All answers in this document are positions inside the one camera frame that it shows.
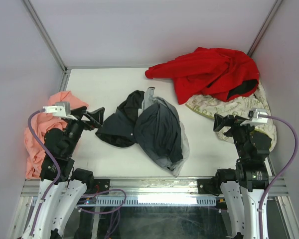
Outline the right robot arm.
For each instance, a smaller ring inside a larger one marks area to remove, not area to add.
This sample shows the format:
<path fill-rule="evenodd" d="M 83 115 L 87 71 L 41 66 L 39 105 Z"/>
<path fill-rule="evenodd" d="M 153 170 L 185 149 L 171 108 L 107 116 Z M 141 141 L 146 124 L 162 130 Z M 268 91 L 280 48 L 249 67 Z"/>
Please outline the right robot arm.
<path fill-rule="evenodd" d="M 266 189 L 269 175 L 265 164 L 271 138 L 255 130 L 268 122 L 262 109 L 249 111 L 248 118 L 214 115 L 214 132 L 228 127 L 225 136 L 234 140 L 238 153 L 235 169 L 219 169 L 213 178 L 213 188 L 222 193 L 231 222 L 234 239 L 268 238 Z"/>

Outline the dark grey zip jacket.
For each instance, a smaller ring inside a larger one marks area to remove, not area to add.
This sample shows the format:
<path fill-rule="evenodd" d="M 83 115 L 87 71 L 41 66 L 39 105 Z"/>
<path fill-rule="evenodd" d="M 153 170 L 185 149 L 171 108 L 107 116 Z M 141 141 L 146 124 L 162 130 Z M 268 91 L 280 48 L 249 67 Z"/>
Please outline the dark grey zip jacket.
<path fill-rule="evenodd" d="M 149 87 L 130 93 L 96 136 L 118 148 L 138 144 L 156 165 L 178 176 L 190 155 L 185 127 L 177 109 L 154 91 Z"/>

